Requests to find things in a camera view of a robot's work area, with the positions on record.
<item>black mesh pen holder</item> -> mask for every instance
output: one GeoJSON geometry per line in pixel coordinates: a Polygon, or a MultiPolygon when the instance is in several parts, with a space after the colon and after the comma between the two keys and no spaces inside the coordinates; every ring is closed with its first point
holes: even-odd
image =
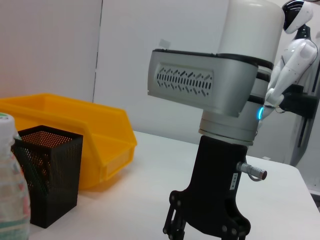
{"type": "Polygon", "coordinates": [[[12,152],[28,185],[31,223],[46,229],[77,205],[83,136],[43,125],[19,135],[12,152]]]}

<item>sticker label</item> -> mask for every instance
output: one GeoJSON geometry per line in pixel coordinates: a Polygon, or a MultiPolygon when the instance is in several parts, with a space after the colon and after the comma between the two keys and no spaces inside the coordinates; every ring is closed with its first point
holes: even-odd
{"type": "Polygon", "coordinates": [[[234,173],[232,177],[231,185],[230,185],[230,190],[235,190],[237,179],[238,179],[238,173],[234,173]]]}

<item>black bracket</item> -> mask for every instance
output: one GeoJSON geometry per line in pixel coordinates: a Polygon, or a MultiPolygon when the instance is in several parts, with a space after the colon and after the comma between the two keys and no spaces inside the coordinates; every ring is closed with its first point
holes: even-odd
{"type": "Polygon", "coordinates": [[[287,92],[280,104],[280,108],[286,112],[292,112],[306,119],[315,116],[318,106],[318,98],[304,93],[287,92]]]}
{"type": "Polygon", "coordinates": [[[186,223],[222,240],[245,240],[250,222],[241,215],[236,194],[247,147],[202,136],[188,188],[170,194],[163,233],[183,240],[186,223]]]}

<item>white table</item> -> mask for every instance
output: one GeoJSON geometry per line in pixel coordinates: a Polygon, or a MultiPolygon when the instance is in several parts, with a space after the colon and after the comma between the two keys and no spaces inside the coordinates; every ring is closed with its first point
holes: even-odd
{"type": "MultiPolygon", "coordinates": [[[[167,240],[169,194],[190,182],[198,146],[140,132],[134,162],[104,186],[80,192],[78,206],[30,240],[167,240]]],[[[320,213],[296,168],[248,157],[268,171],[263,182],[242,175],[237,205],[251,222],[248,240],[318,240],[320,213]]],[[[185,240],[216,240],[189,225],[185,240]]]]}

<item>yellow storage bin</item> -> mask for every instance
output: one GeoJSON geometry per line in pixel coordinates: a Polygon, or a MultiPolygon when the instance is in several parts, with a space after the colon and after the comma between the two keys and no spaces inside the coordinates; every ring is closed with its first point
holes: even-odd
{"type": "Polygon", "coordinates": [[[137,141],[124,110],[53,94],[0,99],[18,131],[45,125],[83,135],[80,189],[107,181],[134,157],[137,141]]]}

